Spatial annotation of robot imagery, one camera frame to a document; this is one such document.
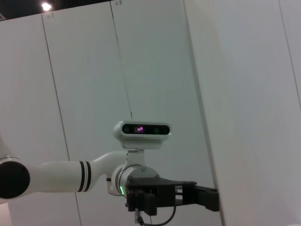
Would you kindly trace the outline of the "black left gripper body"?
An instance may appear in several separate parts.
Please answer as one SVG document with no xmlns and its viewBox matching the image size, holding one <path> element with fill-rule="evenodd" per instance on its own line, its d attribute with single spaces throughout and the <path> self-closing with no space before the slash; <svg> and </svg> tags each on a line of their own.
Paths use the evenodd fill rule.
<svg viewBox="0 0 301 226">
<path fill-rule="evenodd" d="M 149 216 L 157 215 L 157 208 L 189 205 L 194 181 L 174 181 L 160 177 L 132 178 L 126 182 L 126 207 L 128 211 L 143 211 Z"/>
</svg>

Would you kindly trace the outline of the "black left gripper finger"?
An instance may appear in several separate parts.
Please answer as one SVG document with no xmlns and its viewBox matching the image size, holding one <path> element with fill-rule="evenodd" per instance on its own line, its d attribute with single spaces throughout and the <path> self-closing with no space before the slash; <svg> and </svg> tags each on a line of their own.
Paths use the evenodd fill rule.
<svg viewBox="0 0 301 226">
<path fill-rule="evenodd" d="M 196 200 L 196 204 L 201 205 L 205 207 L 206 209 L 212 211 L 212 212 L 218 212 L 219 211 L 219 200 Z"/>
<path fill-rule="evenodd" d="M 210 187 L 204 187 L 204 186 L 198 186 L 196 185 L 194 187 L 195 192 L 196 192 L 196 197 L 198 199 L 206 199 L 206 200 L 211 200 L 211 199 L 219 199 L 219 191 L 218 189 L 215 188 L 210 188 Z"/>
</svg>

